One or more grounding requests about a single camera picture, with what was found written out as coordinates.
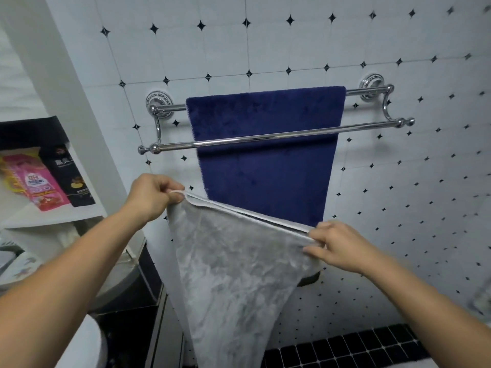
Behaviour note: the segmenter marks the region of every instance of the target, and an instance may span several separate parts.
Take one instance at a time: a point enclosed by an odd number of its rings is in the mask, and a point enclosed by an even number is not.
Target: pink package
[[[25,194],[41,211],[70,204],[65,193],[53,178],[37,153],[6,155],[4,165],[17,177]]]

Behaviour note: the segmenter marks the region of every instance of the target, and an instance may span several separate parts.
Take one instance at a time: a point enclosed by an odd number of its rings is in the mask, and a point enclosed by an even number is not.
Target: double towel bar
[[[359,89],[351,89],[346,91],[346,96],[361,96],[364,101],[375,99],[378,95],[384,94],[382,101],[382,112],[386,121],[376,123],[363,123],[355,125],[336,126],[333,128],[289,131],[284,133],[248,135],[244,137],[213,139],[209,141],[196,142],[179,142],[161,144],[162,131],[160,119],[166,119],[172,116],[174,111],[185,111],[186,105],[174,105],[167,94],[163,92],[152,92],[146,100],[147,109],[155,120],[155,128],[157,131],[157,141],[150,147],[139,146],[138,153],[141,155],[146,152],[159,154],[162,151],[185,150],[187,148],[198,148],[206,146],[230,145],[243,142],[264,141],[269,139],[284,139],[294,137],[305,137],[309,135],[324,135],[334,133],[344,133],[349,131],[367,130],[367,129],[382,129],[382,128],[402,128],[405,125],[412,126],[415,122],[414,118],[396,118],[390,117],[387,106],[389,95],[394,91],[394,85],[384,85],[384,78],[379,74],[372,74],[366,77],[360,83]]]

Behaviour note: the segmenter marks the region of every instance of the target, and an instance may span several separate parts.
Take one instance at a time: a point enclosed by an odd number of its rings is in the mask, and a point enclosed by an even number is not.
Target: forearm
[[[0,366],[54,366],[140,227],[128,210],[107,217],[1,297]]]
[[[381,255],[363,271],[399,309],[440,368],[488,367],[491,329]]]

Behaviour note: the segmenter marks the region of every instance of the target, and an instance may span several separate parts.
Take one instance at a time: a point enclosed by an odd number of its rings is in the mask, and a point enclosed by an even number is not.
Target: gray towel
[[[185,193],[168,208],[189,329],[200,368],[259,368],[298,281],[309,226]]]

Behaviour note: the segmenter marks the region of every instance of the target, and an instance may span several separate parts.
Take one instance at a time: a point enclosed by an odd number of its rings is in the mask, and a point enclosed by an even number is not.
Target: hand
[[[385,256],[353,227],[339,221],[320,222],[309,236],[325,246],[308,246],[304,252],[342,270],[365,274]]]
[[[184,190],[184,186],[162,174],[144,173],[135,179],[121,210],[136,214],[141,226],[161,216],[168,204],[177,204],[183,200],[180,193],[173,190]]]

